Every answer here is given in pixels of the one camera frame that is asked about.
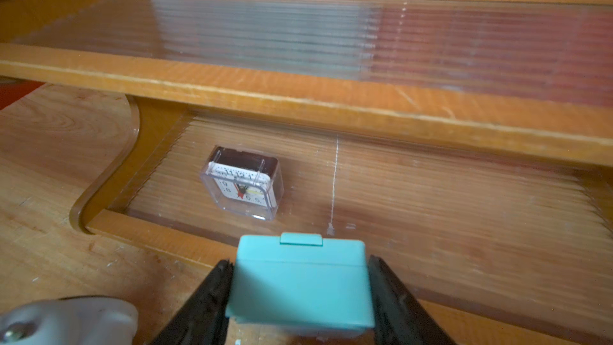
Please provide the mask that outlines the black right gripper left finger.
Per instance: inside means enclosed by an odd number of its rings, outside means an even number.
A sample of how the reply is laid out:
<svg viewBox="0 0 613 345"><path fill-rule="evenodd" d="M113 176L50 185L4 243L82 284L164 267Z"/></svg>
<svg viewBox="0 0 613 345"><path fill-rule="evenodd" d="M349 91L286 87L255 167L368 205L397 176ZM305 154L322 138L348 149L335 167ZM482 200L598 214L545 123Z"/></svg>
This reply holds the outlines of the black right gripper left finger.
<svg viewBox="0 0 613 345"><path fill-rule="evenodd" d="M225 314L234 266L221 260L168 324L151 341L159 345L224 344L229 319Z"/></svg>

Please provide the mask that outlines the mint green square clock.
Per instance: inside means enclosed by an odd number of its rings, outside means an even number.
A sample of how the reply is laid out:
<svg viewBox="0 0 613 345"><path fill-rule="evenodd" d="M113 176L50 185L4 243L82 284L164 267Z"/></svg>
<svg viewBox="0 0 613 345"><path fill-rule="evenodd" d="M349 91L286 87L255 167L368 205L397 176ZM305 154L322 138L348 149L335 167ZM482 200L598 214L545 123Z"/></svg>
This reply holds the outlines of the mint green square clock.
<svg viewBox="0 0 613 345"><path fill-rule="evenodd" d="M372 329L366 246L319 234L242 236L225 314L302 334Z"/></svg>

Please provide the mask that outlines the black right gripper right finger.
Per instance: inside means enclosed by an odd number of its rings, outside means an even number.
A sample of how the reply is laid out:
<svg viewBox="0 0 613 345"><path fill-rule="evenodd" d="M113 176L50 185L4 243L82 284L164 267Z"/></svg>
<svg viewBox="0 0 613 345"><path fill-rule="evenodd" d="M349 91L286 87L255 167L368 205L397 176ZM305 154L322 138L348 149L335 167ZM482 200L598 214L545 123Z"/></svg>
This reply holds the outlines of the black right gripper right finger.
<svg viewBox="0 0 613 345"><path fill-rule="evenodd" d="M382 258L371 256L368 272L376 344L456 344Z"/></svg>

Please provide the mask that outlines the clear small square clock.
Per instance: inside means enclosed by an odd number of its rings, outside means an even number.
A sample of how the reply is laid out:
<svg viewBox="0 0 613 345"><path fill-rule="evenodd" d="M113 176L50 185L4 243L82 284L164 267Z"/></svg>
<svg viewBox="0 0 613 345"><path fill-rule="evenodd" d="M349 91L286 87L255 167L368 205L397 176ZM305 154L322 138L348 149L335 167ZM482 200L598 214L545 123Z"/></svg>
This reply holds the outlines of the clear small square clock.
<svg viewBox="0 0 613 345"><path fill-rule="evenodd" d="M217 145L200 178L220 209L257 220L273 220L284 195L279 160L257 151Z"/></svg>

